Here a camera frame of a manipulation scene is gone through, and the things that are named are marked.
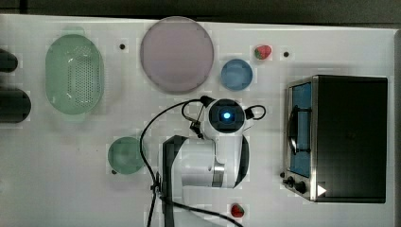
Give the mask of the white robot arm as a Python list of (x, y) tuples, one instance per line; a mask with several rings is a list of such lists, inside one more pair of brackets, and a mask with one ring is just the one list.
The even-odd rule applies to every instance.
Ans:
[(199, 138), (174, 135), (159, 152), (164, 227), (218, 227), (183, 201), (186, 186), (234, 188), (247, 174), (249, 144), (243, 132), (254, 114), (232, 99), (202, 96)]

